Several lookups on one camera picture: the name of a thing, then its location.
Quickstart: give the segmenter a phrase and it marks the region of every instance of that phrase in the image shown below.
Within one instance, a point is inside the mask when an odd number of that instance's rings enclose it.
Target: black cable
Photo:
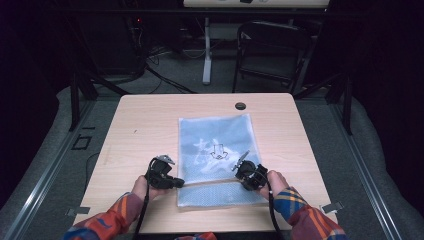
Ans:
[[[277,223],[277,219],[275,219],[275,214],[274,214],[274,196],[272,195],[272,188],[271,188],[271,184],[268,181],[268,178],[266,176],[264,176],[262,173],[258,172],[258,171],[246,171],[246,172],[252,172],[252,173],[257,173],[259,174],[261,177],[263,177],[266,180],[266,184],[268,185],[268,202],[269,202],[269,214],[271,215],[271,221],[272,221],[272,225],[274,225],[274,229],[277,232],[278,235],[278,239],[280,240],[284,240],[284,236],[281,233],[280,227],[278,226]]]
[[[85,185],[84,185],[84,193],[85,191],[87,191],[87,187],[88,187],[88,162],[90,161],[90,159],[96,155],[100,154],[100,152],[94,153],[91,156],[89,156],[87,158],[87,160],[85,160]]]
[[[178,91],[180,91],[181,93],[184,93],[183,91],[186,91],[188,93],[197,93],[195,91],[190,90],[189,88],[171,80],[168,79],[166,77],[163,77],[162,75],[160,75],[159,73],[157,73],[156,71],[154,71],[152,68],[150,68],[150,66],[148,64],[146,64],[146,70],[151,72],[153,75],[155,75],[157,78],[159,78],[160,80],[164,81],[165,83],[173,86],[174,88],[176,88]]]
[[[152,159],[149,163],[149,167],[146,173],[147,180],[147,188],[146,188],[146,196],[144,197],[143,208],[141,209],[140,217],[137,222],[137,226],[135,227],[133,240],[137,239],[138,232],[140,232],[141,223],[143,222],[144,215],[146,214],[147,205],[149,204],[149,190],[150,190],[150,169],[152,168],[152,163],[156,161],[156,159]]]

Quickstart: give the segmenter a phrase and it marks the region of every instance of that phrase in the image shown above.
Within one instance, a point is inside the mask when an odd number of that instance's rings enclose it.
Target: black chair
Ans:
[[[237,33],[238,49],[234,93],[238,72],[280,81],[293,93],[311,43],[299,27],[265,21],[244,23]]]

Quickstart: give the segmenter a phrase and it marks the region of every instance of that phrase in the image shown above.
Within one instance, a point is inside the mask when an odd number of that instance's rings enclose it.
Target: transparent plastic bag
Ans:
[[[260,164],[249,114],[179,120],[179,207],[212,207],[264,202],[234,182],[232,168],[249,150],[249,161]]]

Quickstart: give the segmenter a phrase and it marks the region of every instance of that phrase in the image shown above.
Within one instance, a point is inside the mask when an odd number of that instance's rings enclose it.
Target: black metal bar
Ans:
[[[72,122],[69,131],[72,132],[75,127],[78,125],[80,120],[80,109],[79,109],[79,92],[78,92],[78,83],[75,73],[71,77],[70,82],[71,90],[71,108],[72,108]]]
[[[326,12],[299,10],[293,11],[288,8],[182,8],[182,9],[72,9],[72,8],[50,8],[47,11],[65,15],[125,15],[125,16],[180,16],[180,17],[238,17],[238,16],[266,16],[268,17],[308,17],[308,18],[331,18],[349,21],[362,21],[368,16],[368,11],[362,12]]]

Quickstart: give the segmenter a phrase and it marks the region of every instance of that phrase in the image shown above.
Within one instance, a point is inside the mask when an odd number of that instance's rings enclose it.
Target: gray carpet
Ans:
[[[199,93],[229,93],[234,72],[234,51],[224,47],[215,48],[212,63],[212,82],[202,84],[203,57],[190,58],[185,55],[163,54],[159,65],[150,63],[157,72],[178,81]],[[160,81],[146,72],[141,78],[120,84],[123,89],[135,94],[151,93]],[[65,216],[69,208],[79,206],[83,197],[87,172],[88,177],[97,160],[108,127],[117,107],[118,96],[107,88],[97,85],[99,99],[94,102],[83,101],[82,105],[91,109],[87,118],[76,130],[61,166],[48,194],[28,226],[23,239],[58,239],[72,225],[73,217]],[[240,81],[240,92],[282,92],[278,83],[264,85],[253,78]],[[174,87],[161,83],[154,94],[180,93]],[[58,94],[61,105],[55,123],[33,164],[16,188],[15,192],[0,211],[0,238],[4,238],[19,211],[28,199],[49,161],[57,155],[61,143],[69,136],[70,101],[69,89]],[[312,149],[320,167],[331,201],[341,201],[345,209],[337,217],[340,225],[351,239],[386,239],[386,235],[375,214],[373,206],[362,186],[353,164],[353,155],[343,138],[331,107],[327,106],[318,94],[312,100],[297,101],[297,106],[305,126]],[[384,156],[375,130],[362,106],[354,101],[352,112],[354,139],[376,185],[381,190],[390,212],[393,214],[404,239],[424,239],[422,217],[399,195],[396,186],[385,172]],[[123,235],[118,239],[129,239]]]

